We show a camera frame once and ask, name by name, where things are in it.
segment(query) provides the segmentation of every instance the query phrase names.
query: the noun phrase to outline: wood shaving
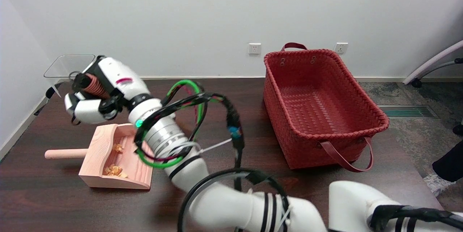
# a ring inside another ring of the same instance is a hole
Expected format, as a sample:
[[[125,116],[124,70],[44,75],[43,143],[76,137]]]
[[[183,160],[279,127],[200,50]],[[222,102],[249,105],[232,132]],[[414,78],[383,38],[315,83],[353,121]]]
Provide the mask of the wood shaving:
[[[118,177],[121,177],[121,178],[127,178],[128,176],[129,175],[127,175],[127,174],[125,174],[123,172],[119,173],[119,175],[118,175]]]
[[[122,152],[123,151],[122,145],[121,144],[114,145],[113,150],[115,150],[117,152]]]
[[[114,164],[111,164],[109,167],[105,168],[105,174],[106,176],[119,176],[119,174],[122,173],[122,168],[120,166],[115,166]]]

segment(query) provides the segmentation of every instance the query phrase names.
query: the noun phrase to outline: baseboard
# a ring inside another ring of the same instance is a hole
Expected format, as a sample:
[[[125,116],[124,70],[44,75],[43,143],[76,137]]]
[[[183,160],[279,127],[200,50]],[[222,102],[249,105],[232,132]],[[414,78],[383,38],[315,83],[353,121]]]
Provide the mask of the baseboard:
[[[264,78],[263,76],[141,76],[143,80],[163,80],[163,79],[222,79],[222,78]]]
[[[223,79],[223,78],[264,78],[263,76],[144,76],[143,80],[163,80],[163,79]],[[393,82],[401,83],[405,77],[355,77],[359,82]],[[463,77],[425,77],[422,82],[463,82]]]
[[[7,155],[8,151],[13,147],[13,145],[18,141],[24,131],[28,128],[30,123],[35,119],[34,113],[42,106],[44,106],[48,101],[48,98],[43,97],[40,102],[38,102],[37,106],[30,111],[29,116],[24,119],[24,121],[16,128],[16,130],[12,133],[12,135],[7,139],[7,141],[3,144],[0,148],[0,161],[3,160],[3,157]]]
[[[400,83],[405,78],[404,77],[355,77],[358,82],[393,82],[393,83]]]

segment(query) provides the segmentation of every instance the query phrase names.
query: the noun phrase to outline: green cable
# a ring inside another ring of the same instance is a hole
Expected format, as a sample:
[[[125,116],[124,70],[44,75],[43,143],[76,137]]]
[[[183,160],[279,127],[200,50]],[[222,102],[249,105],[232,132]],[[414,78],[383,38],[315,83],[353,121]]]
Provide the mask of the green cable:
[[[195,82],[191,81],[191,80],[188,80],[188,79],[184,79],[184,80],[180,80],[178,82],[176,82],[169,90],[169,92],[167,92],[167,96],[169,96],[172,91],[178,86],[178,85],[189,85],[190,87],[193,88],[194,92],[195,93],[200,93],[201,92],[201,89],[198,87],[197,84],[195,84]],[[204,105],[203,104],[199,104],[198,105],[198,115],[196,117],[196,123],[198,123],[201,118],[202,118],[202,114],[203,114],[203,110],[204,110]],[[160,169],[163,169],[163,168],[169,168],[170,166],[174,166],[175,164],[179,163],[180,161],[183,160],[183,157],[178,157],[177,159],[175,159],[174,161],[171,161],[170,163],[151,163],[150,161],[146,160],[144,154],[143,154],[143,151],[141,151],[140,149],[137,150],[137,154],[139,155],[141,161],[148,165],[148,166],[151,166],[153,168],[160,168]]]
[[[152,163],[145,158],[143,152],[140,149],[137,150],[137,153],[144,164],[146,164],[147,166],[151,166],[153,168],[169,168],[170,166],[174,166],[175,164],[183,160],[183,157],[178,157],[177,159],[175,159],[174,161],[171,161],[170,163]]]
[[[201,89],[198,87],[198,85],[195,84],[195,82],[193,82],[192,80],[183,79],[183,80],[180,80],[180,81],[176,82],[176,83],[170,88],[169,92],[167,92],[167,96],[169,96],[170,93],[172,93],[172,91],[173,91],[178,85],[188,85],[188,86],[190,86],[190,87],[193,88],[193,90],[194,90],[195,93],[200,93],[200,92],[201,92]],[[204,110],[204,105],[203,105],[203,104],[198,105],[198,116],[196,117],[196,123],[198,123],[198,122],[201,120],[203,110]]]

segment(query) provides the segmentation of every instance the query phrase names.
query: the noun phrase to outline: dark wood tabletop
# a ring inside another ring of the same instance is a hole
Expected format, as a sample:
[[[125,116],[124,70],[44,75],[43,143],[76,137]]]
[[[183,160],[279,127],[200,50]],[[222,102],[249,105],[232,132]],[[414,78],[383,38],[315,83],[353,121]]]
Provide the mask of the dark wood tabletop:
[[[374,186],[403,204],[441,208],[411,160],[387,130],[373,138],[375,165],[365,173],[337,166],[291,171],[283,157],[263,104],[263,79],[200,80],[206,90],[227,95],[237,107],[246,147],[242,166],[276,177],[293,197],[308,199],[328,219],[328,186],[349,180]],[[163,97],[175,80],[149,80],[155,97]],[[70,90],[63,84],[60,92]],[[194,126],[192,109],[177,119]],[[126,123],[124,112],[109,123]],[[0,163],[0,231],[176,231],[185,193],[155,169],[149,191],[88,187],[78,176],[82,159],[45,160],[48,149],[87,148],[95,125],[71,125],[63,99],[54,95],[10,153]],[[229,137],[225,110],[211,104],[199,132],[204,147]],[[355,163],[367,164],[367,153]],[[211,173],[233,166],[234,151],[224,145],[203,156]],[[257,189],[268,188],[258,185]]]

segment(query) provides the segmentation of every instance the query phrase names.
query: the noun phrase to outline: green led light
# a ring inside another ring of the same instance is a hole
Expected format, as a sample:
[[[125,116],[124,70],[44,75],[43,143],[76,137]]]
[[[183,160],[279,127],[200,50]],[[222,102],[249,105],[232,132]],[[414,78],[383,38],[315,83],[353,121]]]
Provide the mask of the green led light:
[[[135,123],[135,126],[136,126],[137,128],[140,128],[140,126],[142,126],[142,123],[143,123],[142,120],[137,120],[136,123]]]

